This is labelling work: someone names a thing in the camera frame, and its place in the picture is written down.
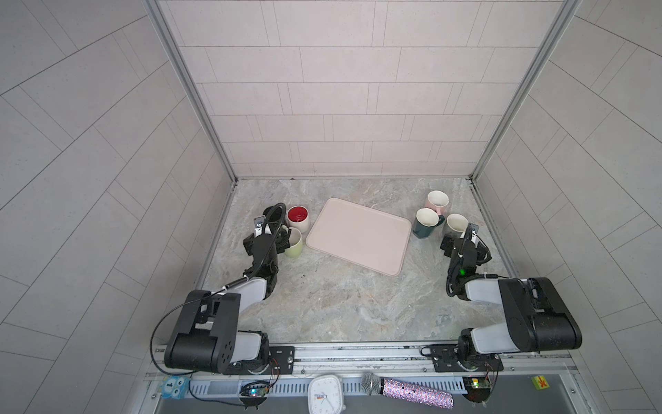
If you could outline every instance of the microphone grille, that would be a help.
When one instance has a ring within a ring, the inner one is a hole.
[[[367,395],[379,394],[381,390],[381,377],[368,372],[361,377],[361,391]]]

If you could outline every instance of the sparkly microphone handle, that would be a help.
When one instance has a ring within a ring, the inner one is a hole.
[[[439,408],[453,408],[453,395],[446,391],[384,378],[383,395]]]

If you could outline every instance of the tiled wall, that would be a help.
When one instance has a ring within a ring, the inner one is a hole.
[[[602,414],[662,412],[661,22],[585,0],[478,179],[519,274],[576,318]]]
[[[120,413],[229,187],[140,0],[2,1],[0,411]]]
[[[240,177],[468,175],[560,4],[160,1]]]

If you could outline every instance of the pink mug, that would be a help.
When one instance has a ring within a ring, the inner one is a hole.
[[[448,207],[448,196],[446,193],[439,190],[428,193],[428,197],[425,199],[425,208],[435,210],[437,215],[440,216],[446,213],[446,207]]]

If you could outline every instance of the pale green mug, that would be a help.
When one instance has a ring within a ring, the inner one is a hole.
[[[296,259],[301,255],[301,251],[303,250],[303,237],[301,237],[301,231],[299,229],[295,229],[294,227],[290,227],[290,229],[292,230],[289,238],[290,247],[285,249],[285,255]]]

